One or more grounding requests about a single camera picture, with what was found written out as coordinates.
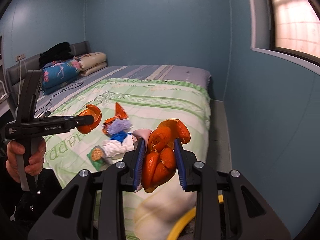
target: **blue wall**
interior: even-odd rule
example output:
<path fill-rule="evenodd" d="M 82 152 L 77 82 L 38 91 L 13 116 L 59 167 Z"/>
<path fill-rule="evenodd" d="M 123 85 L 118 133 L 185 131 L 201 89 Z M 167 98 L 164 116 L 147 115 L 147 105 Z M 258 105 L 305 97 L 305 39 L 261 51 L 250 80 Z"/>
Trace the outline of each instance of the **blue wall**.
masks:
<path fill-rule="evenodd" d="M 209 70 L 222 100 L 230 46 L 229 0 L 86 0 L 86 39 L 109 65 Z"/>
<path fill-rule="evenodd" d="M 261 192 L 295 237 L 320 201 L 320 76 L 250 50 L 249 0 L 231 0 L 225 108 L 232 168 Z"/>
<path fill-rule="evenodd" d="M 0 20 L 5 68 L 63 41 L 84 41 L 84 0 L 13 0 Z"/>

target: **human hand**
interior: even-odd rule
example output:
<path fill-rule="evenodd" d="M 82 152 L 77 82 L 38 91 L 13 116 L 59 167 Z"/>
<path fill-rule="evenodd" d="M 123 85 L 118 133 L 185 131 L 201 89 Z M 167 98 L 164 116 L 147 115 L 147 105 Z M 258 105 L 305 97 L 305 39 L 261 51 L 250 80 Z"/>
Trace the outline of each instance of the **human hand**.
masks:
<path fill-rule="evenodd" d="M 38 150 L 35 154 L 33 154 L 29 158 L 30 165 L 25 167 L 25 172 L 35 176 L 38 175 L 42 168 L 44 163 L 44 153 L 45 153 L 46 143 L 45 140 L 42 139 Z M 18 165 L 15 155 L 23 155 L 25 153 L 25 148 L 20 143 L 17 143 L 16 141 L 10 141 L 7 146 L 7 155 L 8 160 L 5 163 L 5 166 L 7 168 L 7 171 L 9 175 L 13 178 L 15 182 L 20 183 L 20 177 L 18 173 Z"/>

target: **tile floor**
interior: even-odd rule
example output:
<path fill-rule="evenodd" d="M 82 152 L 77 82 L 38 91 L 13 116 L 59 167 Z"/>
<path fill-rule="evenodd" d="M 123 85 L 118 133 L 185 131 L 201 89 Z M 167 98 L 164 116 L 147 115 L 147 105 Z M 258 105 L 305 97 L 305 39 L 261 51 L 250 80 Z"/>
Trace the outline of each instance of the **tile floor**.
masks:
<path fill-rule="evenodd" d="M 224 104 L 211 100 L 211 124 L 209 130 L 209 148 L 207 164 L 217 171 L 231 170 L 228 124 Z"/>

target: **green and white blanket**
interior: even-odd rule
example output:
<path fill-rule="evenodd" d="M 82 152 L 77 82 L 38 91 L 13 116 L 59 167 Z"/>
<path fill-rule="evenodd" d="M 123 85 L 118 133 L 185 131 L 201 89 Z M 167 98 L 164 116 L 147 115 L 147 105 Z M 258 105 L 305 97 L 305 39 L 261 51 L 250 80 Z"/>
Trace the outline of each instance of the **green and white blanket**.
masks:
<path fill-rule="evenodd" d="M 180 119 L 191 134 L 191 141 L 184 149 L 205 161 L 210 126 L 209 100 L 204 88 L 189 82 L 111 78 L 100 80 L 73 95 L 57 106 L 51 116 L 79 114 L 87 104 L 94 104 L 102 112 L 102 124 L 114 116 L 115 102 L 119 102 L 129 115 L 133 125 L 131 131 L 154 130 L 165 119 Z M 97 171 L 87 154 L 106 139 L 101 125 L 86 135 L 73 129 L 69 133 L 47 136 L 44 167 L 53 169 L 64 187 L 81 169 Z M 166 239 L 175 222 L 195 205 L 196 195 L 182 191 L 176 173 L 154 193 L 125 192 L 123 201 L 127 239 L 161 240 Z"/>

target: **white cable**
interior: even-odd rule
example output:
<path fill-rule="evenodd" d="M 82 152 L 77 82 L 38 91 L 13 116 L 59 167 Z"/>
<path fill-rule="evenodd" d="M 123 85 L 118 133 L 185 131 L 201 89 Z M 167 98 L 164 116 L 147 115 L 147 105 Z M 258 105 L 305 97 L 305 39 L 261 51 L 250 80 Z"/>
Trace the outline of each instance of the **white cable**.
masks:
<path fill-rule="evenodd" d="M 19 106 L 20 89 L 21 89 L 21 60 L 20 60 L 20 57 L 19 57 L 19 69 L 20 69 L 20 78 L 19 78 L 18 106 Z"/>

